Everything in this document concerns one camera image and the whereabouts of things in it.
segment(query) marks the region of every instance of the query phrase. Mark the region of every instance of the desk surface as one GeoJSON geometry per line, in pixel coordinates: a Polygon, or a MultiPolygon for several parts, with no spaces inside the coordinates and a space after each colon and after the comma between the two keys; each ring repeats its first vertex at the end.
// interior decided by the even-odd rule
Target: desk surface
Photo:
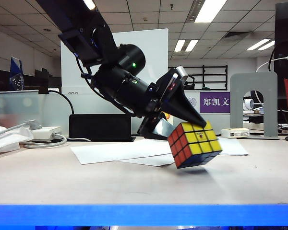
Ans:
{"type": "Polygon", "coordinates": [[[0,154],[0,204],[288,204],[288,142],[239,142],[249,156],[176,169],[81,165],[67,143],[0,154]]]}

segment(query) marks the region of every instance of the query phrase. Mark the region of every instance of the small white device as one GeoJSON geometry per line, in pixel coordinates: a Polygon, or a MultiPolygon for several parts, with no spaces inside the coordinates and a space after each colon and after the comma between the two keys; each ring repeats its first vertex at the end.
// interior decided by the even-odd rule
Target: small white device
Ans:
{"type": "Polygon", "coordinates": [[[246,138],[250,135],[248,128],[224,128],[221,130],[223,138],[246,138]]]}

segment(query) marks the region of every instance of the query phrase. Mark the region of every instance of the white power adapter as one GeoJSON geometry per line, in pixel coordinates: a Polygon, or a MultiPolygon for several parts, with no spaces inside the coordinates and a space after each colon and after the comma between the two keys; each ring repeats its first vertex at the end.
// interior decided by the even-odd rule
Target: white power adapter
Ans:
{"type": "Polygon", "coordinates": [[[60,126],[42,127],[40,129],[31,130],[34,140],[51,141],[54,139],[55,133],[61,133],[60,126]]]}

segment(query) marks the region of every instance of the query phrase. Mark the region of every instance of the black rack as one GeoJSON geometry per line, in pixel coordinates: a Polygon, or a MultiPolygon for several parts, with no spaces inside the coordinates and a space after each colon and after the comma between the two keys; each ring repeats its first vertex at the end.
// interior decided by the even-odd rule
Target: black rack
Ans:
{"type": "Polygon", "coordinates": [[[195,84],[201,84],[202,88],[205,87],[206,84],[209,83],[219,83],[219,84],[224,84],[224,88],[217,88],[217,89],[211,89],[211,90],[221,90],[221,91],[227,91],[228,90],[228,65],[225,66],[188,66],[188,67],[184,67],[187,71],[187,73],[189,74],[189,77],[187,79],[187,81],[185,82],[183,88],[185,90],[199,90],[199,89],[195,89],[195,84]],[[189,73],[190,69],[202,69],[202,73],[189,73]],[[224,73],[206,73],[206,70],[209,68],[220,68],[220,69],[224,69],[224,73]],[[202,77],[202,80],[195,80],[196,76],[200,76],[202,77]],[[205,77],[206,76],[216,76],[217,78],[219,76],[224,76],[224,80],[206,80],[205,81],[205,77]]]}

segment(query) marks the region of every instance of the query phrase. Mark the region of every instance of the purple sign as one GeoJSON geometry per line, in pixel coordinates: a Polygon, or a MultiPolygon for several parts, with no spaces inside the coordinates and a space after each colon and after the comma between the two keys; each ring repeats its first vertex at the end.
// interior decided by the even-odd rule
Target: purple sign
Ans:
{"type": "Polygon", "coordinates": [[[230,113],[230,92],[200,92],[200,113],[230,113]]]}

